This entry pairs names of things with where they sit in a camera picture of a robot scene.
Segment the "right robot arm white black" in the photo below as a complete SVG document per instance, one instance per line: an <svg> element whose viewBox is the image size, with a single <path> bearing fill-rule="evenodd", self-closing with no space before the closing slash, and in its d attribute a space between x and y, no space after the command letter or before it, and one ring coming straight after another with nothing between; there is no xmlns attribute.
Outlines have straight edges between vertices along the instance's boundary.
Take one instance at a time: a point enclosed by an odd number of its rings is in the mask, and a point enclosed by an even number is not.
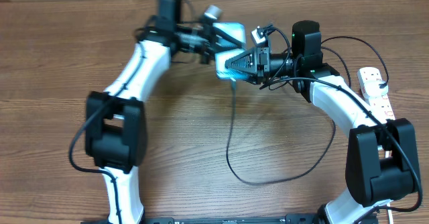
<svg viewBox="0 0 429 224"><path fill-rule="evenodd" d="M261 88L291 82L296 92L322 109L348 137L347 187L335 200L305 216L308 223L375 223L376 212L391 202L417 194L422 184L414 126L407 119L388 119L356 95L340 74L323 60L320 26L296 22L287 50L271 51L274 26L253 31L254 47L233 50L216 59L220 77L244 80Z"/></svg>

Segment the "Galaxy S24 smartphone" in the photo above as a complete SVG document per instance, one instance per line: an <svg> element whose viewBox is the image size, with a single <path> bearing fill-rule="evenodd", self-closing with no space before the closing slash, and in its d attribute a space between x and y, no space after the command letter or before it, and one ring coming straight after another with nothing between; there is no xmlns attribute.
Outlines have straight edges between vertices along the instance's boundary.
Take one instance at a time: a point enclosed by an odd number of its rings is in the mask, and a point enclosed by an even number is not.
<svg viewBox="0 0 429 224"><path fill-rule="evenodd" d="M245 43L246 48L246 38L245 38L245 26L238 22L217 22L213 24L215 27L227 32L232 35L234 38L241 40ZM245 51L245 48L225 50L214 55L214 61L216 64L216 74L219 79L229 80L232 77L229 77L225 74L225 61L229 58L232 58Z"/></svg>

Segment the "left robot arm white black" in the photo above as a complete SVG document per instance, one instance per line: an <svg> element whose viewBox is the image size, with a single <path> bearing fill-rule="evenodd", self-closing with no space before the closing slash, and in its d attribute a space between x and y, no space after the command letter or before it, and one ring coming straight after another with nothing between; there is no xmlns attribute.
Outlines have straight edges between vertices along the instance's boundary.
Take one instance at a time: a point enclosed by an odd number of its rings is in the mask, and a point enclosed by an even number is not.
<svg viewBox="0 0 429 224"><path fill-rule="evenodd" d="M145 221L138 178L147 147L145 102L174 56L198 54L208 64L246 46L244 25L221 21L215 5L182 21L187 2L157 0L156 13L134 31L133 55L121 74L86 98L85 121L70 142L68 161L77 171L103 176L110 206L103 223Z"/></svg>

